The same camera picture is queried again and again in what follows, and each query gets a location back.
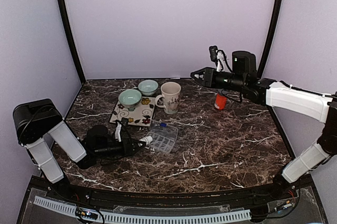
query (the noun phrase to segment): square plate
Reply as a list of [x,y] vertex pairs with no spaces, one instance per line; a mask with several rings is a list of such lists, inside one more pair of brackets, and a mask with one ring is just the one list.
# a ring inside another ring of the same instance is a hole
[[154,100],[153,97],[142,97],[141,102],[133,111],[129,111],[118,101],[112,112],[110,123],[128,118],[129,125],[149,127],[153,116]]

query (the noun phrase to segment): table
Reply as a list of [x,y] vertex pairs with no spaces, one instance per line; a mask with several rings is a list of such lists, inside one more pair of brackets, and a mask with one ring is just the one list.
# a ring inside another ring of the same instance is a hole
[[[137,87],[141,79],[89,80],[81,89],[67,123],[80,139],[94,125],[105,125],[120,92]],[[142,149],[112,165],[80,170],[55,144],[53,154],[72,184],[97,189],[150,193],[190,193],[254,187],[272,182],[290,161],[287,148],[267,108],[248,100],[228,100],[214,108],[216,91],[191,79],[156,79],[159,85],[175,81],[182,86],[180,110],[167,115],[155,108],[154,119],[179,129],[170,154]],[[129,126],[140,139],[147,130]]]

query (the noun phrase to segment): ceramic bowl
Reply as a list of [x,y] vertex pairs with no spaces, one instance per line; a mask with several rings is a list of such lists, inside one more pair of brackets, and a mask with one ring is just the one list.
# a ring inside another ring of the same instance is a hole
[[156,93],[158,83],[154,80],[147,79],[139,83],[138,89],[144,96],[151,96]]
[[118,101],[127,109],[134,109],[141,102],[142,94],[135,89],[122,91],[118,97]]

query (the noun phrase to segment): floral mug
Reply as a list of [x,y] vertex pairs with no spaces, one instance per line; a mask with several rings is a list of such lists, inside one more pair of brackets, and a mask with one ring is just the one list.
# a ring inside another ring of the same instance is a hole
[[[161,86],[162,94],[154,101],[155,105],[164,108],[164,112],[172,115],[178,112],[181,86],[176,82],[166,82]],[[163,98],[163,105],[158,105],[158,100]]]

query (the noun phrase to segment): metal vent grille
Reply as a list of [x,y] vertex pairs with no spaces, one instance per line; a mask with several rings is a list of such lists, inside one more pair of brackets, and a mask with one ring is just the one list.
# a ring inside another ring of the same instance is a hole
[[[63,203],[35,196],[34,204],[54,212],[61,213],[70,217],[75,217],[76,206],[74,204]],[[238,221],[250,220],[250,210],[243,210],[237,212],[218,213],[215,215],[202,216],[181,216],[181,217],[158,217],[158,216],[136,216],[136,215],[122,215],[119,213],[111,213],[101,211],[105,218],[105,223],[125,223],[125,224],[223,224],[234,223]],[[102,223],[102,217],[96,222]]]

